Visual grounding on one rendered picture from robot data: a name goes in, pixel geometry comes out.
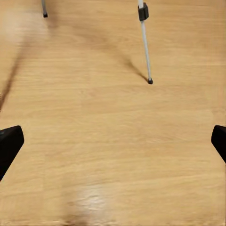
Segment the camera tripod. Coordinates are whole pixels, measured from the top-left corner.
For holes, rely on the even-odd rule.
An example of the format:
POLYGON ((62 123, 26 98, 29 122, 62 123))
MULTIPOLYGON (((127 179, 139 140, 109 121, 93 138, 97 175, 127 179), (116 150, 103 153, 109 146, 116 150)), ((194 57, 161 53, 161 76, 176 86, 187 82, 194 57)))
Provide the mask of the camera tripod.
MULTIPOLYGON (((138 16, 141 21, 145 57, 146 57, 146 63, 147 63, 147 69, 148 69, 148 77, 149 77, 148 81, 149 81, 149 84, 151 84, 153 80, 151 78, 150 60, 149 60, 147 37, 146 37, 145 22, 144 22, 144 20, 146 20, 149 17, 149 11, 148 11, 148 6, 145 3, 145 0, 137 0, 137 1, 138 1, 138 16)), ((41 0, 41 4, 42 4, 43 15, 44 17, 47 17, 44 0, 41 0)))

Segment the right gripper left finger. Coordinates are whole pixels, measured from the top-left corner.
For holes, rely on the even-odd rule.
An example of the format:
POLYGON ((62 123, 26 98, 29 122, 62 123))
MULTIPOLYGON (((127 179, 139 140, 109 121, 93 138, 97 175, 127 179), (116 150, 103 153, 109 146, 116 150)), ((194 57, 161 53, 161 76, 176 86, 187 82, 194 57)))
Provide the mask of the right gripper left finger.
POLYGON ((0 130, 0 181, 24 144, 21 126, 0 130))

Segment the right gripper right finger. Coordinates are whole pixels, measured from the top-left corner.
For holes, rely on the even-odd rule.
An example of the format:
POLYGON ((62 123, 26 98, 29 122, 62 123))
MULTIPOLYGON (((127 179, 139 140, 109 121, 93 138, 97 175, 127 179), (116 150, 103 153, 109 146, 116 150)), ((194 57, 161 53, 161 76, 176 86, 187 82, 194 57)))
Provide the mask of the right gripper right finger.
POLYGON ((211 142, 226 163, 226 127, 215 125, 211 142))

